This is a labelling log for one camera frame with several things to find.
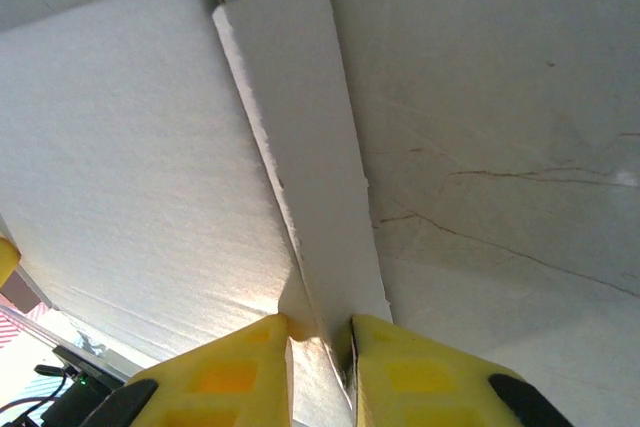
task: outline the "yellow object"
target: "yellow object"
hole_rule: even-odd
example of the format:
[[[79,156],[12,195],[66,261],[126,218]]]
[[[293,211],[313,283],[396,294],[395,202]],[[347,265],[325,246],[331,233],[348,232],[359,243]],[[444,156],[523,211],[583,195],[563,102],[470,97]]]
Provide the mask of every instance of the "yellow object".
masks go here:
[[[20,252],[11,242],[0,237],[0,287],[7,281],[20,262]]]
[[[287,327],[271,315],[138,373],[159,386],[132,427],[290,427]]]
[[[513,371],[369,315],[353,335],[358,427],[521,427],[488,382]]]

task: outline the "red and white striped fabric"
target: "red and white striped fabric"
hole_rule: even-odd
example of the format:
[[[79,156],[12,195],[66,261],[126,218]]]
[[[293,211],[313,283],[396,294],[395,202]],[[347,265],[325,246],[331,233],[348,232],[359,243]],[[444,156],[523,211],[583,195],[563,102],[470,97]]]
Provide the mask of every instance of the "red and white striped fabric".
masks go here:
[[[37,320],[42,317],[47,310],[49,310],[49,308],[44,305],[44,303],[40,302],[26,315],[26,317],[37,322]],[[20,331],[21,329],[12,323],[9,317],[0,312],[0,349],[17,337]]]

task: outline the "white cardboard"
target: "white cardboard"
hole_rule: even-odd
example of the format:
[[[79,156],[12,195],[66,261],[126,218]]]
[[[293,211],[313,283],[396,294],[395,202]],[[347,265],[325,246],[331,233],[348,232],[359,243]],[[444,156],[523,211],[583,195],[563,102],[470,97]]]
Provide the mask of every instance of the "white cardboard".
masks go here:
[[[294,415],[346,426],[213,7],[103,0],[0,36],[2,216],[54,304],[155,359],[293,316]]]
[[[330,0],[239,0],[214,21],[319,324],[391,321]]]

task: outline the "torn cardboard edge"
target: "torn cardboard edge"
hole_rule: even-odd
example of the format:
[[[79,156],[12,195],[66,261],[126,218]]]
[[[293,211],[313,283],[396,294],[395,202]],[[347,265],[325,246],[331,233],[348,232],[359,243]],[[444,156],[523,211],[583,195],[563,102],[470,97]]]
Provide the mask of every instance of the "torn cardboard edge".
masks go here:
[[[349,319],[392,321],[330,0],[222,0],[222,46],[345,387]]]

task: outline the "yellow plastic part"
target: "yellow plastic part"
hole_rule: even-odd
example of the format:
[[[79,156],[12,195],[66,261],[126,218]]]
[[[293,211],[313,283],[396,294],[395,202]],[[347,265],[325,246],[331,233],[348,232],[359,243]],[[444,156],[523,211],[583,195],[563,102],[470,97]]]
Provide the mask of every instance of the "yellow plastic part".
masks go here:
[[[20,252],[7,239],[0,237],[0,287],[20,262]]]
[[[132,427],[290,427],[287,318],[271,315],[144,370],[159,386]]]
[[[488,382],[513,371],[370,315],[353,330],[358,427],[521,427]]]

